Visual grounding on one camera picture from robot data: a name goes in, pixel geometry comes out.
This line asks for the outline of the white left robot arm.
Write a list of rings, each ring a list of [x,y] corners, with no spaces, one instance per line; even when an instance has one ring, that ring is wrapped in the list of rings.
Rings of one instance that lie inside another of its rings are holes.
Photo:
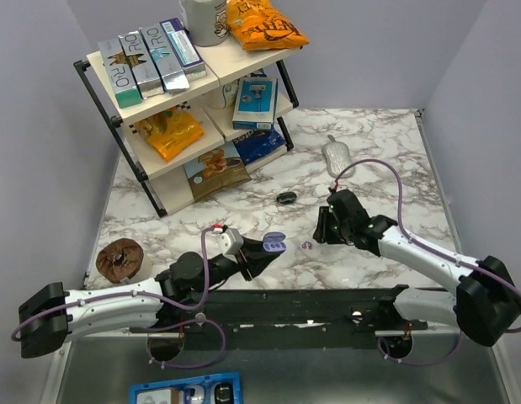
[[[11,338],[24,359],[58,350],[64,343],[119,328],[169,332],[181,312],[200,311],[218,284],[234,274],[251,280],[285,252],[279,237],[232,240],[222,234],[221,254],[187,252],[157,276],[109,289],[65,290],[61,282],[44,286],[19,307]]]

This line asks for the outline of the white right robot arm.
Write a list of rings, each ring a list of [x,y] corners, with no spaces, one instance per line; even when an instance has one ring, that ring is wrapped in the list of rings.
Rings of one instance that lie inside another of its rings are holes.
[[[320,207],[313,238],[396,261],[442,286],[440,291],[405,288],[381,305],[378,319],[387,329],[407,320],[436,322],[458,327],[473,342],[491,347],[521,315],[521,297],[501,260],[478,260],[407,235],[397,221],[368,215],[347,189],[331,194]]]

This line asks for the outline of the black earbud charging case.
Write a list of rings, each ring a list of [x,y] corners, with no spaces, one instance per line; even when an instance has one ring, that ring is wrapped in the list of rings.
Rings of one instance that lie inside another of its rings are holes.
[[[297,194],[295,192],[283,192],[277,195],[276,202],[280,205],[294,204],[297,200]]]

